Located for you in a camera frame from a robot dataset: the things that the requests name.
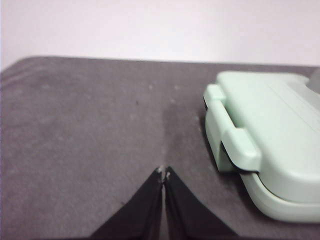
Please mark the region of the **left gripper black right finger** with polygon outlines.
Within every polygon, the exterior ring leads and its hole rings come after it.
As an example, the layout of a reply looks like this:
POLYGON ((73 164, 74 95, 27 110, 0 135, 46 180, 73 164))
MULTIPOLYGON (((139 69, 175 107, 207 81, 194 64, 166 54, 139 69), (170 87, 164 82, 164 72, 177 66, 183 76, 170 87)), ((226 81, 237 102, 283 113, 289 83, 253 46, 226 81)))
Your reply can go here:
POLYGON ((164 177, 171 240, 233 240, 238 234, 202 204, 172 167, 164 177))

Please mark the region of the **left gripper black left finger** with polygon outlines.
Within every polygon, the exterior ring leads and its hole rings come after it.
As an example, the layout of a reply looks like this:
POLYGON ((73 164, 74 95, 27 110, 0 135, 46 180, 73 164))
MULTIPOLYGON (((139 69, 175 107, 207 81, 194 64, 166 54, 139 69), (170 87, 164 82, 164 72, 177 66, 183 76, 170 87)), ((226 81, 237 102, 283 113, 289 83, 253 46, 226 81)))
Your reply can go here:
POLYGON ((158 240, 163 208, 163 168, 157 167, 132 198, 90 236, 94 240, 158 240))

